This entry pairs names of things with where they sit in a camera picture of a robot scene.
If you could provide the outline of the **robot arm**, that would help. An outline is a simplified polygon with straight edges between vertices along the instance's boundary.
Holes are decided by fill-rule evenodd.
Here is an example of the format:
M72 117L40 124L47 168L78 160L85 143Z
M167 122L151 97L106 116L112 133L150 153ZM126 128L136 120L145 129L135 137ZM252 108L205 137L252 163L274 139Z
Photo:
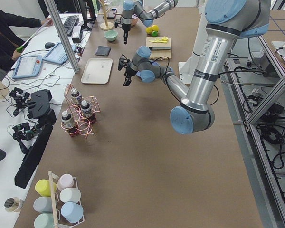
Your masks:
M145 27L150 27L155 19L164 15L165 12L175 8L178 4L178 0L164 0L161 4L150 11L146 11L139 0L125 0L123 3L120 24L123 30L123 41L126 45L128 32L131 30L133 15L135 15Z
M215 120L208 98L234 41L265 34L269 28L271 2L268 0L209 0L205 4L207 37L197 67L186 86L168 66L150 62L151 50L141 46L132 59L121 57L119 69L125 69L124 86L139 74L145 83L161 79L180 105L173 108L170 121L180 134L210 128Z

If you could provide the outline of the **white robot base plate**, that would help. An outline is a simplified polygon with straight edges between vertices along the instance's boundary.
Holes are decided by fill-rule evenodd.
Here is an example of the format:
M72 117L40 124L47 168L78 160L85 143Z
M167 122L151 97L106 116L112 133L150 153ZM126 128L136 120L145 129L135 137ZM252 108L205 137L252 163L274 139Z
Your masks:
M184 84L190 84L192 81L192 72L191 72L191 66L189 62L179 62L179 76L180 80Z

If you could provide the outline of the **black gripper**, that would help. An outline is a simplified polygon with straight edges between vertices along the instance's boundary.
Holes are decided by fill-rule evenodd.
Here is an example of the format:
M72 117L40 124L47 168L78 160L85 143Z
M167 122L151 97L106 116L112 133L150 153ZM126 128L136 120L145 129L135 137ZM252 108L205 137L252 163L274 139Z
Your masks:
M129 86L132 82L131 77L134 76L138 72L138 67L133 63L128 63L127 68L125 69L125 81L123 86Z
M127 39L128 39L128 32L131 30L131 24L132 24L132 19L131 18L122 18L122 29L124 31L123 33L123 43L126 45L127 44Z

